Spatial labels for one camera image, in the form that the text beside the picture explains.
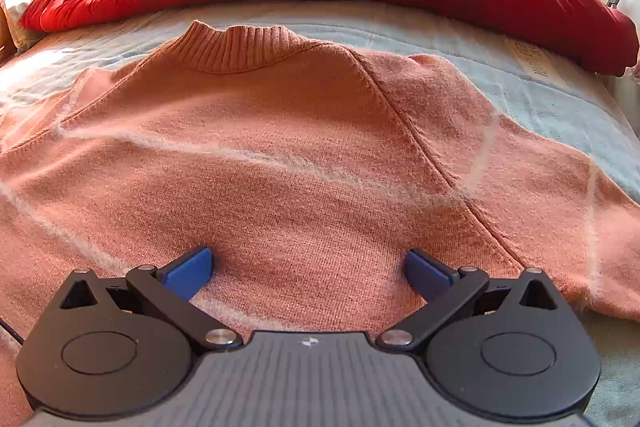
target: bed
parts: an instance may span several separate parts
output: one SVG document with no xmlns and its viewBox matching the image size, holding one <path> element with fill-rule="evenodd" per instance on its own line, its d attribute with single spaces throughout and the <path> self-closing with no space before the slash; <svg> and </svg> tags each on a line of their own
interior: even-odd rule
<svg viewBox="0 0 640 427">
<path fill-rule="evenodd" d="M 640 142 L 595 74 L 517 39 L 376 2 L 209 4 L 48 35 L 0 68 L 0 113 L 68 88 L 86 68 L 114 70 L 145 57 L 181 35 L 193 20 L 215 28 L 279 24 L 355 48 L 445 57 L 506 115 L 528 130 L 587 153 L 640 203 Z M 602 427 L 631 426 L 638 421 L 640 403 L 640 325 L 593 312 L 581 317 L 603 365 L 588 417 Z M 10 349 L 10 340 L 2 339 L 0 349 Z"/>
</svg>

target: blue gripper pad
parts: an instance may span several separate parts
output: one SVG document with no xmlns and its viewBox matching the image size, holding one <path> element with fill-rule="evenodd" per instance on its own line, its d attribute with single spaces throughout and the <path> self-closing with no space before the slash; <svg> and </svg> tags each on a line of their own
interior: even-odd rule
<svg viewBox="0 0 640 427">
<path fill-rule="evenodd" d="M 200 248 L 164 266 L 156 277 L 178 297 L 188 301 L 209 282 L 212 274 L 213 254 L 209 248 Z"/>
<path fill-rule="evenodd" d="M 404 276 L 414 291 L 427 302 L 446 292 L 460 275 L 446 264 L 414 248 L 404 258 Z"/>
</svg>

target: sweater seam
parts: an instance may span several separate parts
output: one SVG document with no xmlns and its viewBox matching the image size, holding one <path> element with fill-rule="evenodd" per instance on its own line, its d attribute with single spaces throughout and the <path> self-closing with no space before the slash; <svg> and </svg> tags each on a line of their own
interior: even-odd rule
<svg viewBox="0 0 640 427">
<path fill-rule="evenodd" d="M 402 108 L 398 107 L 394 102 L 392 102 L 389 99 L 389 97 L 386 95 L 384 90 L 376 82 L 375 75 L 371 71 L 369 71 L 369 69 L 355 55 L 353 50 L 351 50 L 350 48 L 345 48 L 345 49 L 347 49 L 347 51 L 351 54 L 351 56 L 353 57 L 353 59 L 355 60 L 359 68 L 363 71 L 364 76 L 368 80 L 369 86 L 372 87 L 373 91 L 377 94 L 377 96 L 383 100 L 383 103 L 385 103 L 389 107 L 389 109 L 393 112 L 393 114 L 399 120 L 402 128 L 404 128 L 404 130 L 409 134 L 412 143 L 420 152 L 420 154 L 423 156 L 423 158 L 425 158 L 431 164 L 431 166 L 433 166 L 433 168 L 436 169 L 436 171 L 438 172 L 440 177 L 443 179 L 443 181 L 447 184 L 449 189 L 452 191 L 455 191 L 455 188 L 452 185 L 449 179 L 449 176 L 446 173 L 446 170 L 441 165 L 439 165 L 439 162 L 437 162 L 435 158 L 431 157 L 431 155 L 427 151 L 427 148 L 421 145 L 420 140 L 418 139 L 417 134 L 415 132 L 414 126 L 408 121 Z M 502 258 L 510 262 L 510 264 L 515 264 L 517 268 L 523 269 L 524 264 L 521 263 L 521 261 L 517 259 L 518 256 L 514 255 L 511 252 L 511 249 L 507 247 L 500 233 L 498 233 L 497 230 L 492 230 L 492 227 L 490 227 L 484 219 L 481 219 L 482 213 L 474 205 L 472 205 L 467 199 L 461 197 L 460 201 L 466 206 L 469 213 L 471 213 L 471 215 L 475 218 L 476 224 L 479 225 L 483 230 L 485 230 L 486 233 L 488 233 L 498 243 L 498 245 L 500 245 L 500 247 L 502 248 L 502 251 L 500 251 L 500 249 L 498 249 L 495 245 L 491 245 L 491 243 L 489 243 L 491 247 L 495 251 L 497 251 L 497 253 L 499 253 Z M 465 215 L 465 218 L 467 220 L 470 219 L 469 216 L 466 214 L 466 212 L 463 214 Z"/>
</svg>

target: pink sweater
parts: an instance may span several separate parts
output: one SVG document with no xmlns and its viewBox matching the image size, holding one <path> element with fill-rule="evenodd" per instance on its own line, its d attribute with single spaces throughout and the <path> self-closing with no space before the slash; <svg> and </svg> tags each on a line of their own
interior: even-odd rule
<svg viewBox="0 0 640 427">
<path fill-rule="evenodd" d="M 244 334 L 388 327 L 420 306 L 411 247 L 494 277 L 540 266 L 578 306 L 640 319 L 640 207 L 442 58 L 194 22 L 0 137 L 0 316 L 24 335 L 75 267 L 199 244 L 218 269 L 194 302 Z M 12 342 L 1 426 L 28 414 Z"/>
</svg>

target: white stripe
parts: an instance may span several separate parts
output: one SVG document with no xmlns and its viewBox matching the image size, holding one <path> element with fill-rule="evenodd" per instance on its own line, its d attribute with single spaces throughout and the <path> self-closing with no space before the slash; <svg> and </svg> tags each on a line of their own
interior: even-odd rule
<svg viewBox="0 0 640 427">
<path fill-rule="evenodd" d="M 18 350 L 20 349 L 20 344 L 18 344 L 15 339 L 9 335 L 6 331 L 0 328 L 0 343 L 9 351 L 12 357 L 18 354 Z"/>
<path fill-rule="evenodd" d="M 78 101 L 78 98 L 80 97 L 80 93 L 82 92 L 85 83 L 86 76 L 84 74 L 81 74 L 75 81 L 74 85 L 71 87 L 69 99 L 66 101 L 62 110 L 60 110 L 60 112 L 57 114 L 58 121 L 62 120 L 67 115 L 69 115 L 69 113 L 71 113 L 71 110 L 74 108 L 76 102 Z"/>
<path fill-rule="evenodd" d="M 469 197 L 473 195 L 473 193 L 478 190 L 478 186 L 480 184 L 480 180 L 486 171 L 487 161 L 489 160 L 489 155 L 491 151 L 494 149 L 495 136 L 498 131 L 498 124 L 500 122 L 500 115 L 502 112 L 498 110 L 497 107 L 494 107 L 494 110 L 491 114 L 491 120 L 489 124 L 485 126 L 482 137 L 482 145 L 480 146 L 480 150 L 478 154 L 476 154 L 473 162 L 471 163 L 471 167 L 469 169 L 468 175 L 465 177 L 462 187 L 465 191 L 465 194 Z"/>
<path fill-rule="evenodd" d="M 18 212 L 29 217 L 34 224 L 41 227 L 41 229 L 43 229 L 48 235 L 70 245 L 86 260 L 107 270 L 110 274 L 126 273 L 131 268 L 119 259 L 114 259 L 99 248 L 86 242 L 81 237 L 59 227 L 46 217 L 38 214 L 31 205 L 20 199 L 16 194 L 14 194 L 11 188 L 3 182 L 0 182 L 0 194 L 2 194 L 8 203 L 10 203 Z"/>
<path fill-rule="evenodd" d="M 0 126 L 2 126 L 2 123 L 4 122 L 4 117 L 6 117 L 6 115 L 9 113 L 9 111 L 12 110 L 12 108 L 14 108 L 13 105 L 7 105 L 4 108 L 4 112 L 2 113 L 2 115 L 0 115 Z M 0 138 L 0 153 L 2 153 L 2 151 L 6 148 L 5 138 L 6 138 L 6 134 L 2 134 L 2 137 Z"/>
<path fill-rule="evenodd" d="M 34 105 L 37 103 L 42 103 L 42 100 L 38 100 L 37 102 L 34 102 Z M 2 118 L 0 119 L 0 124 L 4 121 L 4 117 L 5 115 L 9 112 L 9 110 L 7 110 L 6 112 L 4 112 L 2 114 Z M 20 127 L 22 127 L 27 121 L 29 121 L 29 119 L 33 116 L 33 113 L 30 112 L 29 114 L 27 114 L 24 118 L 22 118 L 18 123 L 14 123 L 14 126 L 11 127 L 11 129 L 8 129 L 6 131 L 6 133 L 2 134 L 2 139 L 0 140 L 0 151 L 6 149 L 6 138 L 8 136 L 11 136 L 12 134 L 15 134 L 18 129 L 20 129 Z"/>
<path fill-rule="evenodd" d="M 587 183 L 587 195 L 584 213 L 584 234 L 587 245 L 587 262 L 589 277 L 590 303 L 600 293 L 600 262 L 598 259 L 598 233 L 596 232 L 596 218 L 593 203 L 596 191 L 596 176 L 598 168 L 593 160 L 589 159 L 589 181 Z"/>
<path fill-rule="evenodd" d="M 260 165 L 292 174 L 312 176 L 329 183 L 337 183 L 357 190 L 367 190 L 388 200 L 416 206 L 459 206 L 462 199 L 455 192 L 449 194 L 426 194 L 418 187 L 404 187 L 371 178 L 362 178 L 342 168 L 324 167 L 300 156 L 268 155 L 251 150 L 232 149 L 218 144 L 195 144 L 177 142 L 163 136 L 129 130 L 100 130 L 90 128 L 68 130 L 57 127 L 64 138 L 95 139 L 111 138 L 128 142 L 145 149 L 182 152 L 185 154 L 215 156 L 249 164 Z"/>
<path fill-rule="evenodd" d="M 102 269 L 107 270 L 110 274 L 121 276 L 126 274 L 126 272 L 133 268 L 132 266 L 127 266 L 119 259 L 111 257 L 107 253 L 103 252 L 94 245 L 91 245 L 84 239 L 69 232 L 68 230 L 65 230 L 62 227 L 52 223 L 46 217 L 39 215 L 33 207 L 31 207 L 28 203 L 14 194 L 14 192 L 5 183 L 2 182 L 0 182 L 0 194 L 2 194 L 18 212 L 31 219 L 34 224 L 41 227 L 41 229 L 43 229 L 48 235 L 55 237 L 56 239 L 59 239 L 60 241 L 73 247 L 86 260 L 94 263 L 96 266 L 100 266 Z M 241 325 L 248 328 L 267 330 L 287 331 L 303 329 L 297 326 L 287 326 L 277 320 L 246 315 L 218 300 L 211 298 L 204 299 L 202 297 L 196 296 L 191 300 L 191 302 L 198 308 L 209 313 L 220 321 L 229 322 L 231 324 Z M 6 336 L 8 336 L 12 343 L 17 344 L 8 333 L 6 333 Z"/>
</svg>

